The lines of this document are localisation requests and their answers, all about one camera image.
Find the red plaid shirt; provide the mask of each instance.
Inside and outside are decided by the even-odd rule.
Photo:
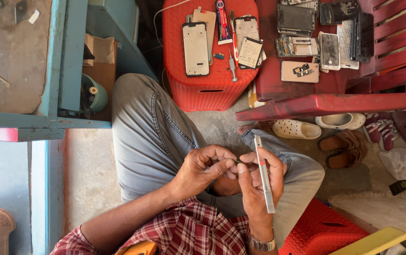
[[[154,242],[161,254],[247,254],[247,216],[227,219],[195,197],[172,205],[138,229],[120,248]],[[51,255],[99,255],[80,227],[61,239]]]

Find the leg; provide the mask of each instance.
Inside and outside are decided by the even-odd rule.
[[[123,202],[168,183],[191,149],[207,145],[159,84],[142,74],[116,81],[112,130]]]
[[[243,131],[245,132],[242,141],[253,151],[256,151],[254,135],[259,135],[263,147],[274,152],[287,165],[283,178],[284,192],[277,204],[272,222],[276,245],[280,248],[318,191],[325,171],[315,160],[289,147],[264,130],[251,129],[251,127],[238,129],[238,133]]]

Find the white sandal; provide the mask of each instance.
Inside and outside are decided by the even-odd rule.
[[[293,119],[278,120],[272,127],[278,137],[313,140],[321,135],[321,128],[317,125]]]
[[[362,113],[342,113],[315,118],[315,123],[322,128],[356,130],[364,125],[366,117]]]

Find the yellow crate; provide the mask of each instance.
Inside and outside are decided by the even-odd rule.
[[[376,255],[402,241],[406,241],[405,231],[387,227],[329,255]]]

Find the adhesive tube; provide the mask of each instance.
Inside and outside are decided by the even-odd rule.
[[[216,13],[217,24],[219,26],[219,42],[218,44],[232,43],[233,39],[230,37],[230,28],[227,19],[227,12],[225,10],[225,2],[223,0],[216,0]]]

